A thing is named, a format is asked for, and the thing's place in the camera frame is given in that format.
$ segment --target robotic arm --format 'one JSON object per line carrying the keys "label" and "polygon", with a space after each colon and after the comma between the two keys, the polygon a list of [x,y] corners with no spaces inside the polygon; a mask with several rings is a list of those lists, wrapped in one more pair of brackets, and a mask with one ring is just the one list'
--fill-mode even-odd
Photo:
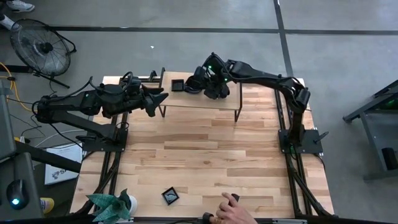
{"label": "robotic arm", "polygon": [[310,99],[310,92],[294,77],[282,77],[253,69],[249,64],[228,60],[227,62],[211,53],[205,63],[195,71],[193,79],[205,89],[204,94],[212,99],[225,98],[229,95],[226,85],[235,83],[255,83],[279,90],[285,97],[286,103],[293,111],[293,122],[287,135],[289,143],[300,146],[304,126],[303,114]]}
{"label": "robotic arm", "polygon": [[[97,138],[106,142],[115,143],[118,141],[119,129],[114,124],[98,124],[81,118],[68,111],[80,111],[85,115],[93,116],[102,109],[105,118],[124,112],[132,112],[136,109],[145,109],[150,117],[155,116],[155,109],[168,97],[168,93],[162,93],[163,88],[142,88],[141,81],[132,75],[125,74],[120,85],[95,86],[92,84],[92,77],[83,88],[67,96],[43,96],[37,104],[36,118],[41,123],[65,123],[71,126],[94,133]],[[83,91],[75,96],[86,86],[91,85],[94,90]]]}

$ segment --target yellow cable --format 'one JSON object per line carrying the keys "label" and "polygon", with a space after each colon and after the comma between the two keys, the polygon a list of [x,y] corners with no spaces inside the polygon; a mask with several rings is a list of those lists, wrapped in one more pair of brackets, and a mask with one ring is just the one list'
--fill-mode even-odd
{"label": "yellow cable", "polygon": [[[8,68],[7,68],[3,63],[1,63],[1,62],[0,62],[0,65],[3,66],[4,69],[6,69],[6,71],[7,71],[7,73],[8,73],[8,76],[9,76],[9,77],[12,77],[10,70],[8,70]],[[16,96],[17,100],[18,100],[18,101],[21,101],[21,100],[19,99],[18,89],[17,89],[17,83],[16,83],[15,81],[11,81],[10,90],[12,90],[13,87],[15,87],[15,96]],[[29,109],[28,107],[26,107],[23,103],[19,102],[19,104],[21,104],[21,106],[22,106],[25,110],[27,110],[27,111],[32,111],[31,109]]]}

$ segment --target computer mouse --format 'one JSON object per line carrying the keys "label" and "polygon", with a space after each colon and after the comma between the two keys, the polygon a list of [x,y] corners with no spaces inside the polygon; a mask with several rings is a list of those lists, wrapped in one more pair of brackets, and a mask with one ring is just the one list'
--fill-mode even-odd
{"label": "computer mouse", "polygon": [[12,181],[7,187],[7,199],[13,209],[24,208],[28,202],[28,194],[24,181],[17,179]]}

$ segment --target white paper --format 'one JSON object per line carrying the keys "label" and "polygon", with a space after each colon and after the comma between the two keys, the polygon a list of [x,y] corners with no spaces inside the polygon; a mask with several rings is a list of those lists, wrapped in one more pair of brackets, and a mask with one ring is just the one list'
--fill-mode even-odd
{"label": "white paper", "polygon": [[[81,163],[82,160],[82,153],[81,153],[81,147],[77,146],[76,144],[71,144],[68,147],[62,146],[59,148],[48,148],[47,152],[49,153],[54,153],[58,156],[62,156],[67,159],[71,159],[73,161]],[[44,178],[44,184],[49,185],[49,184],[55,184],[59,183],[61,181],[65,180],[70,180],[74,179],[78,176],[78,173],[53,167],[48,164],[45,165],[45,178]]]}

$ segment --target green light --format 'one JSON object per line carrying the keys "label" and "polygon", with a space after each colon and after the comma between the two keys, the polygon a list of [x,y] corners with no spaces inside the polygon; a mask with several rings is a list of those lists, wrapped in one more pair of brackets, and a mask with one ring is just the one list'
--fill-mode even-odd
{"label": "green light", "polygon": [[19,204],[19,200],[18,200],[18,198],[15,198],[14,200],[12,200],[12,203],[13,203],[14,205],[17,205],[17,204]]}

